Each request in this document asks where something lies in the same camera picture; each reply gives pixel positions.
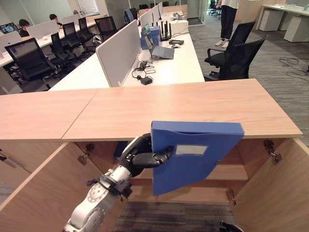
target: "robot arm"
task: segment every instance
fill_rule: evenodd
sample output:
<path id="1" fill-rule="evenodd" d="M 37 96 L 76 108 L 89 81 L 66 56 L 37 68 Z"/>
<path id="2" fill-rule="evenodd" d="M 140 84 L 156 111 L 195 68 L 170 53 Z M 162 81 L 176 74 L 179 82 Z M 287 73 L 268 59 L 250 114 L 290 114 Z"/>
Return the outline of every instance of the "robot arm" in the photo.
<path id="1" fill-rule="evenodd" d="M 97 232 L 105 215 L 117 201 L 123 201 L 132 193 L 130 179 L 139 175 L 144 168 L 158 167 L 171 156 L 174 148 L 153 153 L 151 136 L 136 137 L 123 151 L 119 166 L 88 182 L 95 183 L 86 198 L 73 211 L 63 232 Z"/>

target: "black pants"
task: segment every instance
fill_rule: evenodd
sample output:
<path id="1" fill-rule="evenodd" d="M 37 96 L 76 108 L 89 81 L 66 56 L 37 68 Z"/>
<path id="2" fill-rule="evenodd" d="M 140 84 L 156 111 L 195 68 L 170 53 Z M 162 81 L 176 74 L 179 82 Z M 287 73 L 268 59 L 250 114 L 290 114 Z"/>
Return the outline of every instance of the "black pants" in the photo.
<path id="1" fill-rule="evenodd" d="M 230 39 L 233 31 L 237 9 L 229 6 L 221 7 L 221 38 Z"/>

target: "white sneaker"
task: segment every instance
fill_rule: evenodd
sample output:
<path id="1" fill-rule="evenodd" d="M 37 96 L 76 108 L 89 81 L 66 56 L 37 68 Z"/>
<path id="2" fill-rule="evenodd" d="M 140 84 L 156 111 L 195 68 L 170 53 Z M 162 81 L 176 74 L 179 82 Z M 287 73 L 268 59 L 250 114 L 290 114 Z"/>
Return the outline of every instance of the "white sneaker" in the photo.
<path id="1" fill-rule="evenodd" d="M 223 45 L 222 45 L 222 48 L 227 48 L 228 46 L 228 41 L 226 41 Z"/>
<path id="2" fill-rule="evenodd" d="M 221 46 L 224 45 L 225 41 L 224 40 L 220 40 L 218 43 L 215 44 L 215 46 Z"/>

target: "computer mouse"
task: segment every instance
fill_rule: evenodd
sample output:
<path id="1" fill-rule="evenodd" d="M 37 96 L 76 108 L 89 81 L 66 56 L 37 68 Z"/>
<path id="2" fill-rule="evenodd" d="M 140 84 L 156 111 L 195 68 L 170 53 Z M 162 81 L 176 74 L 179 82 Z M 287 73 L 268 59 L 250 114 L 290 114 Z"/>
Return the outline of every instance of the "computer mouse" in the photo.
<path id="1" fill-rule="evenodd" d="M 178 43 L 176 43 L 176 44 L 174 44 L 173 46 L 172 46 L 172 48 L 180 48 L 181 46 L 178 44 Z"/>

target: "blue file folder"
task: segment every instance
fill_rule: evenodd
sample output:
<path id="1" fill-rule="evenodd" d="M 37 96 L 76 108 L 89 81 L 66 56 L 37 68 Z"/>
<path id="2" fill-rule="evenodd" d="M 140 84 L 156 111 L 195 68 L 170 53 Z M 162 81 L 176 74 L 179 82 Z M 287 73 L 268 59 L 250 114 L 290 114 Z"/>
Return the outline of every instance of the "blue file folder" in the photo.
<path id="1" fill-rule="evenodd" d="M 239 123 L 153 121 L 153 151 L 174 147 L 171 158 L 153 169 L 153 194 L 204 180 L 243 135 Z"/>

